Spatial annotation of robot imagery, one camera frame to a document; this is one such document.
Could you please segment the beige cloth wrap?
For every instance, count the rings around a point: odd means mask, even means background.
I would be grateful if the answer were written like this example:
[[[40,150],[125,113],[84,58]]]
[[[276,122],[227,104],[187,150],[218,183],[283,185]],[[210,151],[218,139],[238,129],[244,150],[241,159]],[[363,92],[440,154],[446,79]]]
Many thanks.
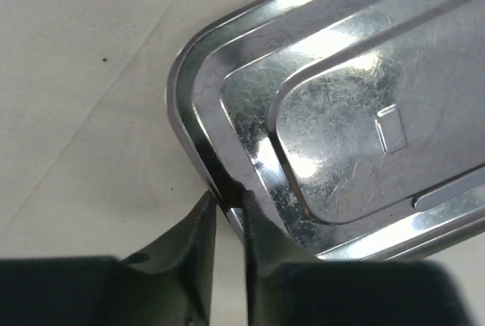
[[[200,30],[255,0],[1,0],[1,257],[143,248],[206,187],[167,118]]]

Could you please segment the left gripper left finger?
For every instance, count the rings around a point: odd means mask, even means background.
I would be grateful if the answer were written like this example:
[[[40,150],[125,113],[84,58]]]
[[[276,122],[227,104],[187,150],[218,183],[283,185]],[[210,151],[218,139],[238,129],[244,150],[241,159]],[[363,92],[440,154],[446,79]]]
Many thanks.
[[[3,325],[207,325],[216,201],[190,213],[141,250],[108,255],[3,259]]]

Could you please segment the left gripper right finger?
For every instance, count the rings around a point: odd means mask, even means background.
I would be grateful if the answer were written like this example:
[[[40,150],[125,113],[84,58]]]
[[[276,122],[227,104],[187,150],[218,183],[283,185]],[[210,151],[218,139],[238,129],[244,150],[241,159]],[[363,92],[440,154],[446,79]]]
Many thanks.
[[[468,325],[451,277],[432,262],[323,261],[242,193],[250,325]]]

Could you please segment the steel instrument tray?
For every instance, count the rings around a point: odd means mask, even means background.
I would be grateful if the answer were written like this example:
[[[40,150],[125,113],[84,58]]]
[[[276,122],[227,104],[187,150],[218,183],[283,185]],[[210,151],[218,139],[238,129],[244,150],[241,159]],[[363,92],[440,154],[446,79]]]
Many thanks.
[[[484,230],[484,0],[259,0],[178,54],[167,115],[235,230],[240,187],[323,259],[423,256]]]

